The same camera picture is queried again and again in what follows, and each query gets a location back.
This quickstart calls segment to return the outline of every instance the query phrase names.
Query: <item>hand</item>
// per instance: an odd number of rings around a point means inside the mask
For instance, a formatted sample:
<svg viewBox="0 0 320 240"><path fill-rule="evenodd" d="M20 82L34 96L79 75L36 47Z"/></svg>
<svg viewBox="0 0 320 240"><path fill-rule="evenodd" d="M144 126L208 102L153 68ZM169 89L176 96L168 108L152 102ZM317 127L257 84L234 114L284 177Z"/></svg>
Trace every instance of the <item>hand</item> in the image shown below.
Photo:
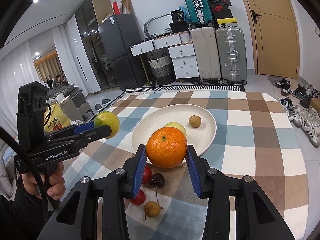
<svg viewBox="0 0 320 240"><path fill-rule="evenodd" d="M66 187L64 186L64 178L62 177L63 168L64 167L62 162L57 163L55 172L49 176L49 183L52 185L52 187L48 189L47 194L54 200L60 199L66 192ZM44 182L45 178L42 173L40 173L40 177ZM37 182L30 171L28 173L22 174L22 181L25 190L30 195L41 199L41 195L36 188Z"/></svg>

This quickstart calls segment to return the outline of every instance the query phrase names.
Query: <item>wooden door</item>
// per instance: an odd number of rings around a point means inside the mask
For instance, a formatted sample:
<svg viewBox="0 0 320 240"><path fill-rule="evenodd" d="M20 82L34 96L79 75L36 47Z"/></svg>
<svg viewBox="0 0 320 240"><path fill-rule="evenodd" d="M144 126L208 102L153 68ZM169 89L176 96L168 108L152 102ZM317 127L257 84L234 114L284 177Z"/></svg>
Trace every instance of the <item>wooden door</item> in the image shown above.
<svg viewBox="0 0 320 240"><path fill-rule="evenodd" d="M298 34L289 0L244 0L258 74L297 78Z"/></svg>

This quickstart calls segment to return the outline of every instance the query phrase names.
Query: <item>dark cherry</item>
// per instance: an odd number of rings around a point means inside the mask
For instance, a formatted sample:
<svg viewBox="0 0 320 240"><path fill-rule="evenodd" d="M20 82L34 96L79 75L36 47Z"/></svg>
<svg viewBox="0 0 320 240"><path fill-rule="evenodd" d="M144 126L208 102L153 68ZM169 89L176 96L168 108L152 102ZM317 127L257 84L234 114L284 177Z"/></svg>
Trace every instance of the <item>dark cherry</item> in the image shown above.
<svg viewBox="0 0 320 240"><path fill-rule="evenodd" d="M165 178L161 173L155 173L152 175L149 184L150 186L157 186L158 188L163 188L165 185Z"/></svg>

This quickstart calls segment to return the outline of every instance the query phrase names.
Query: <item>door frame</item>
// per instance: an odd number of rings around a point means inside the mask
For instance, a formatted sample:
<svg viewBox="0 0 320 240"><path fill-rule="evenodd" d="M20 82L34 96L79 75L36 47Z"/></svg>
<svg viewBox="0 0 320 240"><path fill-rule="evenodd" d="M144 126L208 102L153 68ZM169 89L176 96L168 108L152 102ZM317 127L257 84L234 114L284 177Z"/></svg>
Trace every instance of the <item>door frame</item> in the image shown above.
<svg viewBox="0 0 320 240"><path fill-rule="evenodd" d="M288 0L289 4L290 4L290 8L292 11L292 15L293 15L293 20L294 20L294 26L296 29L296 38L297 38L297 76L296 79L299 78L299 71L300 71L300 41L299 41L299 32L298 32L298 25L297 25L297 19L296 19L296 15L295 12L293 10L293 6L291 3L291 0ZM251 39L252 39L252 47L253 47L253 68L255 70L255 74L257 74L258 72L258 52L257 52L257 42L256 42L256 35L254 32L254 23L253 23L253 19L251 16L251 10L249 7L249 2L248 0L243 0L244 2L244 6L245 6L245 10L247 12L247 16L248 16L248 20L249 20L249 26L250 26L250 32L251 32Z"/></svg>

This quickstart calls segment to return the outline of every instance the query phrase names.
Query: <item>laundry basket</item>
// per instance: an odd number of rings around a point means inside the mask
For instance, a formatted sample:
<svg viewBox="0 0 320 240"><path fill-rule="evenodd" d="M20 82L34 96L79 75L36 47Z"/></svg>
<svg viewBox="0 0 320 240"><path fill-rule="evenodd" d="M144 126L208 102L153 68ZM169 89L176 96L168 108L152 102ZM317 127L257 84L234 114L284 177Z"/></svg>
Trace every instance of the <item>laundry basket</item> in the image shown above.
<svg viewBox="0 0 320 240"><path fill-rule="evenodd" d="M159 86L164 86L171 84L175 81L174 74L172 72L172 61L166 53L162 54L162 57L159 59L149 60L152 73L156 77L157 84Z"/></svg>

